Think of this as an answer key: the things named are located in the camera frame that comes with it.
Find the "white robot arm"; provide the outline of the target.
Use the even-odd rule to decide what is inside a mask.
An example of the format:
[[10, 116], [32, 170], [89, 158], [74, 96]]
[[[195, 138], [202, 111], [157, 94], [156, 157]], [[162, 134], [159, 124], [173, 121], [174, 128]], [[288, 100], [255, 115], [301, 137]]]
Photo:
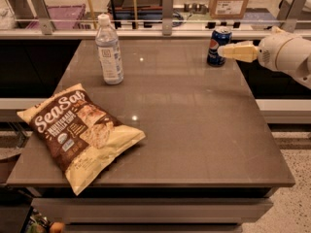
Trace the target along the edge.
[[257, 60], [262, 67], [311, 88], [311, 41], [277, 26], [257, 46], [252, 41], [227, 44], [218, 48], [218, 54], [248, 63]]

